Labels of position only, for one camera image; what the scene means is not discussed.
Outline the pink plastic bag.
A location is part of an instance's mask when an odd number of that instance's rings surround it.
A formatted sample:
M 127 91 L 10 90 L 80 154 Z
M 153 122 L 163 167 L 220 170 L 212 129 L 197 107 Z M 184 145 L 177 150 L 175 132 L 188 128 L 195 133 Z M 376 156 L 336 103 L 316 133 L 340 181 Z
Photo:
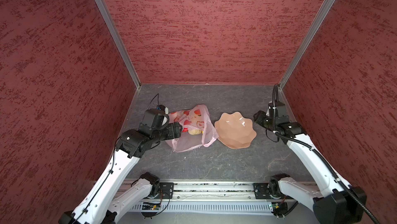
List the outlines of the pink plastic bag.
M 182 125 L 182 135 L 178 139 L 167 140 L 167 144 L 177 153 L 191 151 L 201 146 L 209 147 L 219 137 L 210 120 L 206 105 L 197 105 L 190 110 L 180 110 L 169 114 L 170 122 L 179 122 Z M 192 136 L 188 130 L 199 129 L 201 135 Z

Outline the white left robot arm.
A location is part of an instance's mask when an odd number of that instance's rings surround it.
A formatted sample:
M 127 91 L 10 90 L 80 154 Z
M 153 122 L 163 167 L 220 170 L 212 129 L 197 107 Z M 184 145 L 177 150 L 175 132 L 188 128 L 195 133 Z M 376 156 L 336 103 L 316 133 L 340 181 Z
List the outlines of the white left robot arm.
M 162 141 L 179 138 L 182 126 L 170 122 L 163 105 L 147 109 L 138 129 L 122 133 L 116 140 L 112 158 L 84 200 L 62 214 L 60 224 L 115 224 L 136 203 L 159 194 L 159 178 L 145 173 L 120 197 L 116 193 L 144 153 Z

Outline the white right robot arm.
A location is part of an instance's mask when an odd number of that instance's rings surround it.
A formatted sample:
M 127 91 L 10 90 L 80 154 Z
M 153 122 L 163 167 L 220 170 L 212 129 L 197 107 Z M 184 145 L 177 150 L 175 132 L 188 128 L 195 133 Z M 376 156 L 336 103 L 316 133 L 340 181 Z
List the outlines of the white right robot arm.
M 254 122 L 272 132 L 300 159 L 318 189 L 303 185 L 285 173 L 271 177 L 267 192 L 273 199 L 290 197 L 311 210 L 321 224 L 355 224 L 366 211 L 367 195 L 341 176 L 315 147 L 306 130 L 291 122 L 284 103 L 273 100 L 258 111 Z

